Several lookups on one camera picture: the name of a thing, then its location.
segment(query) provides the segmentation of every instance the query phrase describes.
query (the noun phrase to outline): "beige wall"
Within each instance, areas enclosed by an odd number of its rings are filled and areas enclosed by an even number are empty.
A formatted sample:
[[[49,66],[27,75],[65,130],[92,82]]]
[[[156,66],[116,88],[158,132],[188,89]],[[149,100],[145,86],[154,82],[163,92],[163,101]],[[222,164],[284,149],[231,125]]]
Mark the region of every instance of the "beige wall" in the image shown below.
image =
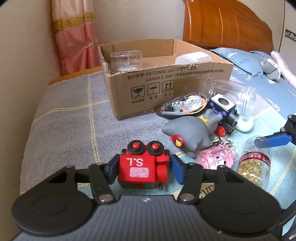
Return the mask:
[[[182,39],[183,0],[93,0],[101,44],[147,38]],[[241,0],[273,32],[278,49],[284,19],[284,0]]]
[[[60,76],[50,8],[50,0],[8,0],[0,8],[1,241],[17,232],[10,209],[36,107],[48,82]]]
[[[284,30],[285,29],[296,33],[296,10],[288,2],[286,2]],[[296,42],[283,36],[279,53],[291,72],[296,75]]]
[[[274,50],[278,51],[281,43],[282,29],[284,24],[284,0],[240,0],[272,30]]]

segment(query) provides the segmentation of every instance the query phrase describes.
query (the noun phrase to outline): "clear plastic container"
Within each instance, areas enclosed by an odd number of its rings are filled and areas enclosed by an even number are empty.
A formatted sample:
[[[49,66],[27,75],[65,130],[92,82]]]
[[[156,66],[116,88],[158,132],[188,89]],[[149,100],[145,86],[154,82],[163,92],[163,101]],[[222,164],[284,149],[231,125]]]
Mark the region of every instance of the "clear plastic container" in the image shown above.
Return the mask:
[[[110,70],[112,74],[143,68],[141,51],[133,50],[114,52],[110,55],[110,58]]]
[[[201,151],[196,157],[196,163],[202,165],[205,169],[216,170],[219,165],[231,168],[233,162],[237,159],[238,152],[235,146],[218,145]]]
[[[266,190],[271,165],[271,145],[265,137],[251,137],[245,142],[237,173]]]
[[[208,99],[222,94],[236,104],[236,110],[243,118],[250,119],[256,103],[256,88],[228,80],[206,79],[200,92]]]

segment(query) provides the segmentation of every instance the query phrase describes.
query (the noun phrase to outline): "umbrella symbol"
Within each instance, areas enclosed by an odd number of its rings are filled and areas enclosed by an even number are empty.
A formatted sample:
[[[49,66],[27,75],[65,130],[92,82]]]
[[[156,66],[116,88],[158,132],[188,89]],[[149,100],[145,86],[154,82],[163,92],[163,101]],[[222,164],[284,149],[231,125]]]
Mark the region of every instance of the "umbrella symbol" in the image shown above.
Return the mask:
[[[152,94],[154,93],[154,89],[157,89],[157,86],[152,86],[150,90],[152,90]]]

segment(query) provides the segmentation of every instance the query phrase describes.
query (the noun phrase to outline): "red toy robot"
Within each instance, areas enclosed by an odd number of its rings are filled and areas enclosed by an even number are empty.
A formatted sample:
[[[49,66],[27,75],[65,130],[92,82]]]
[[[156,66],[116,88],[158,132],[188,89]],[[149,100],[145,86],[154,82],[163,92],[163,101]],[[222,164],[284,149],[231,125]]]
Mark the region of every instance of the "red toy robot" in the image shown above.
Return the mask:
[[[170,153],[159,141],[131,141],[119,157],[118,182],[123,188],[153,189],[168,180]]]

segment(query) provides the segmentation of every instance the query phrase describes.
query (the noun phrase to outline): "pink keychain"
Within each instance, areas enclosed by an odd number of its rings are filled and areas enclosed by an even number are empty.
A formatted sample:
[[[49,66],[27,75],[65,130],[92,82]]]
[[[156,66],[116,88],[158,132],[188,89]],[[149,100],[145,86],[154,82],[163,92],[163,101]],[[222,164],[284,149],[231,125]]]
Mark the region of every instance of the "pink keychain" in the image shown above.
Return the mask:
[[[213,143],[212,147],[199,153],[196,163],[205,169],[216,170],[219,165],[231,168],[233,162],[238,159],[238,151],[233,145],[230,145],[230,142],[230,140],[222,140]]]

